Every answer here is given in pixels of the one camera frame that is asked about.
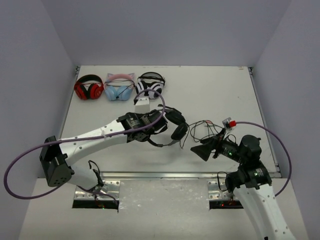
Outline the black headset with cable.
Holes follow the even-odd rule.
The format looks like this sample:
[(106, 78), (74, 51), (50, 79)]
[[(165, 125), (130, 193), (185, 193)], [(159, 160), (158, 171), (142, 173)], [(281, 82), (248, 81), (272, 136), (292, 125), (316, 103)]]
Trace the black headset with cable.
[(149, 138), (147, 140), (149, 144), (158, 148), (172, 146), (180, 142), (183, 139), (183, 137), (187, 134), (187, 131), (190, 130), (190, 126), (187, 124), (186, 119), (182, 115), (182, 113), (173, 107), (166, 106), (162, 119), (154, 125), (155, 131), (153, 135), (158, 135), (160, 133), (165, 132), (168, 129), (168, 122), (171, 122), (177, 126), (177, 128), (170, 136), (171, 142), (169, 142), (168, 144), (161, 144), (156, 143)]

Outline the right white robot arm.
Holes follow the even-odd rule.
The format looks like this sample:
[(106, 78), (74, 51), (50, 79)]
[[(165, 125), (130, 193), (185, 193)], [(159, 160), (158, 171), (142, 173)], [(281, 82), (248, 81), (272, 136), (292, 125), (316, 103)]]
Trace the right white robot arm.
[(258, 239), (295, 239), (276, 200), (270, 174), (260, 160), (260, 138), (247, 134), (236, 144), (226, 140), (222, 130), (190, 150), (204, 161), (223, 155), (238, 163), (237, 171), (226, 175), (225, 186), (241, 203)]

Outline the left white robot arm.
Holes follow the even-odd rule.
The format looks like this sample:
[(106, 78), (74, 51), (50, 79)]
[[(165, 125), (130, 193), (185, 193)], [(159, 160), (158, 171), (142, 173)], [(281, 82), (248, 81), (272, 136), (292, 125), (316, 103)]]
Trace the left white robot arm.
[(59, 140), (48, 137), (39, 156), (47, 185), (59, 188), (70, 183), (97, 194), (105, 185), (98, 170), (78, 167), (76, 162), (108, 147), (145, 142), (166, 123), (164, 113), (159, 110), (128, 112), (109, 124), (74, 137)]

